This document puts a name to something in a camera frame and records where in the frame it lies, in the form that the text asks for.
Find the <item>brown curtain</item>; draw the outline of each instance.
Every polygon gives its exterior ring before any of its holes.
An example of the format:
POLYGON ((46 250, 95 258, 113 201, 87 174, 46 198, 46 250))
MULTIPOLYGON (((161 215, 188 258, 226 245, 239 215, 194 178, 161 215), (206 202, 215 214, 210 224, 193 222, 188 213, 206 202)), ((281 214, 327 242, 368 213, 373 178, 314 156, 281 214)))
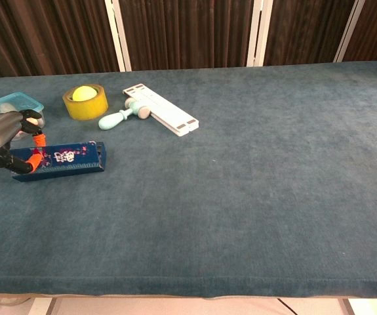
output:
POLYGON ((244 66, 253 0, 120 0, 133 70, 244 66))
POLYGON ((366 0, 343 61, 377 60, 377 0, 366 0))
POLYGON ((274 0, 264 65, 332 62, 354 0, 274 0))
POLYGON ((0 77, 118 69, 104 0, 0 0, 0 77))

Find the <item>cable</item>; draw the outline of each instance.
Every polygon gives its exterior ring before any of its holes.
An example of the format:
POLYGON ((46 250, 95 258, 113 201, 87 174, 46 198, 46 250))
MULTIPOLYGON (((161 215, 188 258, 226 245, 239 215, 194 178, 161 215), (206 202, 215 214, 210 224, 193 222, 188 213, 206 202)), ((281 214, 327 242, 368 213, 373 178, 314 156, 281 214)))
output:
POLYGON ((277 298, 277 300, 281 303, 281 304, 283 304, 285 307, 287 307, 294 315, 298 315, 298 313, 296 313, 295 311, 293 311, 293 309, 289 306, 289 305, 287 305, 286 303, 284 303, 281 299, 278 299, 277 298))

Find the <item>plastic lid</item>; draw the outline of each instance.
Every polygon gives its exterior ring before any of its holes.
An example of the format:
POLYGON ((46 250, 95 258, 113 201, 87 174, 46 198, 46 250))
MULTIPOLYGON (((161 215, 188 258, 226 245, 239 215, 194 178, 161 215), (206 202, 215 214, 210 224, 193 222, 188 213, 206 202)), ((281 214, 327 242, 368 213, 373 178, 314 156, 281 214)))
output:
POLYGON ((35 110, 41 112, 44 109, 42 103, 29 97, 22 92, 16 92, 0 98, 0 113, 10 112, 12 110, 35 110))

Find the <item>roll of tape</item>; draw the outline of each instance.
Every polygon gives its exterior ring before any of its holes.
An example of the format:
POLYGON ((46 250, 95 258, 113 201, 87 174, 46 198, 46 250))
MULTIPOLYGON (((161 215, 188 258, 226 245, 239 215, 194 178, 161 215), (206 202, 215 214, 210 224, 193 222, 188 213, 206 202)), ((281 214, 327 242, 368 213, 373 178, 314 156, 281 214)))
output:
POLYGON ((89 100, 75 101, 72 99, 73 92, 78 88, 74 87, 63 95, 63 101, 68 109, 71 118, 76 120, 90 120, 101 116, 108 109, 107 96, 101 85, 85 84, 96 90, 96 96, 89 100))

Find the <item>floor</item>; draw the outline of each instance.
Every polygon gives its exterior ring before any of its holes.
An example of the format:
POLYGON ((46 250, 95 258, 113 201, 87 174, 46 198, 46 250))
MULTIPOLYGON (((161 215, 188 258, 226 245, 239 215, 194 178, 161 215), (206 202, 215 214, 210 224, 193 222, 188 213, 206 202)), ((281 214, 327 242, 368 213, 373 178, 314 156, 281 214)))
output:
MULTIPOLYGON (((283 299, 298 315, 348 315, 338 299, 283 299)), ((377 315, 377 300, 358 302, 355 315, 377 315)), ((33 299, 16 305, 0 305, 0 315, 28 315, 33 299)), ((51 315, 292 315, 278 300, 258 297, 217 299, 180 298, 61 298, 51 315)))

